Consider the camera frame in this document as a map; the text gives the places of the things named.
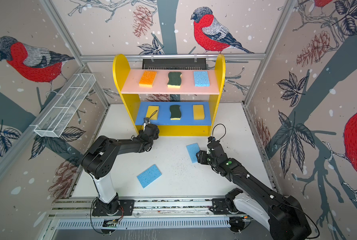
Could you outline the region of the dark green scrub sponge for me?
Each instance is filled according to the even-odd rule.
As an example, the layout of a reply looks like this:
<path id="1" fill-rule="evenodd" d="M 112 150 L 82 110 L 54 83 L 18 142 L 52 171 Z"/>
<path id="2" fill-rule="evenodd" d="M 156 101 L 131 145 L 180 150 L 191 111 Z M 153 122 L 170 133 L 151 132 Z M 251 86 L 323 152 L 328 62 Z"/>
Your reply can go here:
<path id="1" fill-rule="evenodd" d="M 171 105 L 169 107 L 170 111 L 170 120 L 178 121 L 182 118 L 181 106 L 180 105 Z"/>
<path id="2" fill-rule="evenodd" d="M 179 89 L 182 85 L 182 73 L 181 72 L 169 72 L 168 73 L 168 88 Z"/>

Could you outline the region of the dark green scrub sponge front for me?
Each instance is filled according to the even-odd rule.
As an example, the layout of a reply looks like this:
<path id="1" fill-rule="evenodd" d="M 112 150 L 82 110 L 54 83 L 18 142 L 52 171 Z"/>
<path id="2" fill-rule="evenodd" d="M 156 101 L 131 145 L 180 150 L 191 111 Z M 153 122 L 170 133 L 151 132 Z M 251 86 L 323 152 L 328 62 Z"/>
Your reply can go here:
<path id="1" fill-rule="evenodd" d="M 179 89 L 182 85 L 182 73 L 181 72 L 169 72 L 168 73 L 168 88 Z"/>

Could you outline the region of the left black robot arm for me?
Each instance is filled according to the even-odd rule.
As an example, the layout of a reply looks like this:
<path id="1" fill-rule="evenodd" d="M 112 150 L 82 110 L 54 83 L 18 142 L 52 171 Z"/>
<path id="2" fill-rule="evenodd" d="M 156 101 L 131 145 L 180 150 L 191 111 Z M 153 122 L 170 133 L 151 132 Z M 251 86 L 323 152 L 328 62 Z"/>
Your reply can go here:
<path id="1" fill-rule="evenodd" d="M 82 159 L 83 170 L 93 179 L 98 193 L 98 203 L 110 214 L 119 209 L 118 194 L 109 174 L 118 155 L 149 152 L 153 141 L 158 139 L 159 129 L 147 124 L 137 137 L 125 140 L 98 137 Z"/>

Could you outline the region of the orange topped yellow sponge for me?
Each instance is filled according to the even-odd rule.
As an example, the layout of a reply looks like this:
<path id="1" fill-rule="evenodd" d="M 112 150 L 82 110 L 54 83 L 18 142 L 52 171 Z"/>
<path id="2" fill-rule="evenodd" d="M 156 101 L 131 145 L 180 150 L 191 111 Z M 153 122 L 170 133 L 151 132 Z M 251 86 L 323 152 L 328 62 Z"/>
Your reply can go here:
<path id="1" fill-rule="evenodd" d="M 140 87 L 152 88 L 157 71 L 144 71 L 138 83 Z"/>

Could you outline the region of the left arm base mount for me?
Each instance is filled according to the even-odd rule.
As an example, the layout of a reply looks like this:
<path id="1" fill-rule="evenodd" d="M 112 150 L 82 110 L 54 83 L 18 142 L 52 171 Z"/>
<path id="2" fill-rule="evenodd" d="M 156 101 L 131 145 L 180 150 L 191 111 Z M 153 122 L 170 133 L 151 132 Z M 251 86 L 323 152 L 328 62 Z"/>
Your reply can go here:
<path id="1" fill-rule="evenodd" d="M 108 204 L 96 199 L 93 203 L 91 215 L 93 217 L 131 216 L 134 203 L 134 200 L 119 200 L 118 197 L 115 197 Z"/>

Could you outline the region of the yellow sponge front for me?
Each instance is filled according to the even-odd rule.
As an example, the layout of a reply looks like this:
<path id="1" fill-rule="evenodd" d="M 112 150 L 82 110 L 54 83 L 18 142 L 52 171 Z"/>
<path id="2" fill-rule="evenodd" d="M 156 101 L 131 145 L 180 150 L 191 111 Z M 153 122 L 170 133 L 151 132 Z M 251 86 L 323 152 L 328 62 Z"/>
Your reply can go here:
<path id="1" fill-rule="evenodd" d="M 193 117 L 195 121 L 205 119 L 204 105 L 193 105 Z"/>

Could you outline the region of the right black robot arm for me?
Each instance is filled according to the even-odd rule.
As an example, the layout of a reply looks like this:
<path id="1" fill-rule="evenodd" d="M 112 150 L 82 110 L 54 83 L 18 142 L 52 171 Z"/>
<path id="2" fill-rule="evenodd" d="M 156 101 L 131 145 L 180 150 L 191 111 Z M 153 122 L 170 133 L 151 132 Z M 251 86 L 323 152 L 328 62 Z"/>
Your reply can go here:
<path id="1" fill-rule="evenodd" d="M 229 158 L 214 137 L 208 141 L 208 149 L 196 153 L 198 163 L 211 166 L 215 173 L 237 185 L 223 199 L 213 199 L 211 212 L 246 214 L 264 226 L 274 240 L 305 240 L 310 236 L 312 230 L 298 200 L 264 185 L 239 161 Z"/>

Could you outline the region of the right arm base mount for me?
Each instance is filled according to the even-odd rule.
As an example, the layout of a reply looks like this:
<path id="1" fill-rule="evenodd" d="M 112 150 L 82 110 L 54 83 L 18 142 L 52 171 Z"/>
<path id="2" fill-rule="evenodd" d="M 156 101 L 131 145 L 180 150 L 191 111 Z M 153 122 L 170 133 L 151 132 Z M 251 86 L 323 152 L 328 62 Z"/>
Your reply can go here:
<path id="1" fill-rule="evenodd" d="M 239 211 L 234 204 L 234 200 L 238 194 L 243 194 L 243 196 L 247 197 L 248 200 L 253 199 L 250 195 L 244 193 L 243 190 L 234 188 L 233 190 L 229 191 L 223 198 L 212 199 L 212 205 L 209 207 L 209 211 L 211 211 L 214 215 L 245 214 L 244 212 Z"/>

